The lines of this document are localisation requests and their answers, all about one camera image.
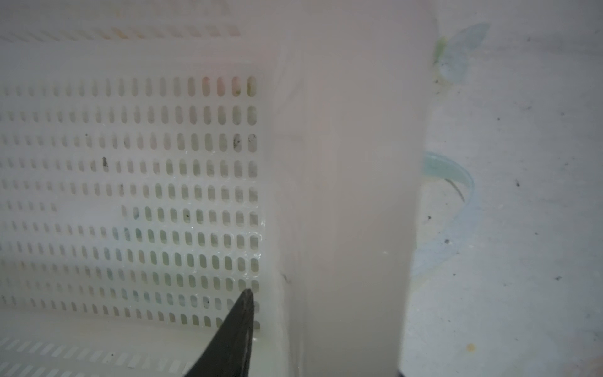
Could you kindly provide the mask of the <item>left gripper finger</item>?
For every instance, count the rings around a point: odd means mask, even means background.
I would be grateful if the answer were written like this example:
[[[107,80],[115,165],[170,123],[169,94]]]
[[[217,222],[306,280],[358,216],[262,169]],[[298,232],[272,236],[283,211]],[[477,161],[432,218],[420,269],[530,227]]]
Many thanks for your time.
[[[206,350],[185,377],[248,377],[254,331],[254,295],[241,292]]]

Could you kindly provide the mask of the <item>white plastic basket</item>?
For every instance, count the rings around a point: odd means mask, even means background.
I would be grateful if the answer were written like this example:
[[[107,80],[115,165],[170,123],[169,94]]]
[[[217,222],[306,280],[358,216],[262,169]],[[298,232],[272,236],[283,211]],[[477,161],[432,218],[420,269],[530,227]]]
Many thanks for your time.
[[[399,372],[432,1],[4,1],[1,374]]]

